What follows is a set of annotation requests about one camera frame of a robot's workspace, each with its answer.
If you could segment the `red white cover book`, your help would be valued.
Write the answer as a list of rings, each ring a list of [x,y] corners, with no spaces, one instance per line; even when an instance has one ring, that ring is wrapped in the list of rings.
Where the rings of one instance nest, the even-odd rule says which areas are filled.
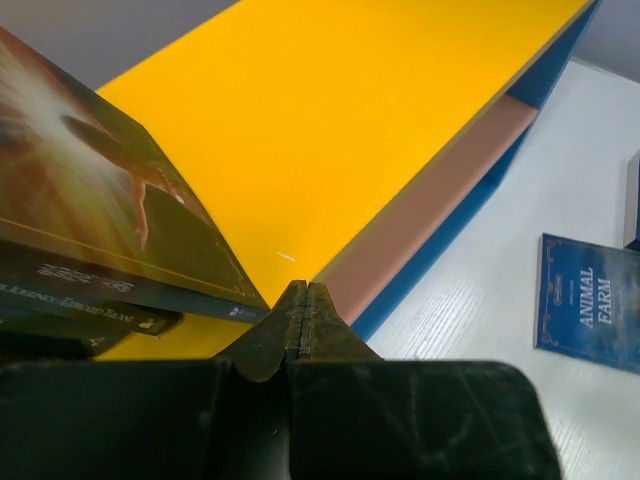
[[[161,336],[179,324],[183,314],[103,298],[51,294],[1,284],[1,304],[60,317],[93,321],[149,336]]]

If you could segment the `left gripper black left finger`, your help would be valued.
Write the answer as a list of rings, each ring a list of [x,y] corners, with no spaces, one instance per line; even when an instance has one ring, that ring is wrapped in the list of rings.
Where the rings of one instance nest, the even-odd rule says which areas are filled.
[[[1,372],[5,479],[288,479],[290,283],[206,360],[19,362]]]

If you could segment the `Three Days to See book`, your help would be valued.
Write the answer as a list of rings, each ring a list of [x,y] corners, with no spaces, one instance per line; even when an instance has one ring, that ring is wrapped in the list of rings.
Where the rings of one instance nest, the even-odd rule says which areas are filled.
[[[267,303],[149,132],[1,34],[1,280],[85,309],[258,321]]]

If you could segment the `Animal Farm book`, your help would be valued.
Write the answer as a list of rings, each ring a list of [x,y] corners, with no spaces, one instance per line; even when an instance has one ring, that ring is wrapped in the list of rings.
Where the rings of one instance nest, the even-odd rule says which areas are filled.
[[[639,372],[639,254],[544,233],[533,345]]]

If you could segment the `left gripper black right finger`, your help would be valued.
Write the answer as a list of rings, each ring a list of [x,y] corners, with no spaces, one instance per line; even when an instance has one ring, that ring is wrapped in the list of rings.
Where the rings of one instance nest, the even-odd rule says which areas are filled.
[[[512,365],[390,361],[312,283],[290,391],[295,479],[558,479],[538,395]]]

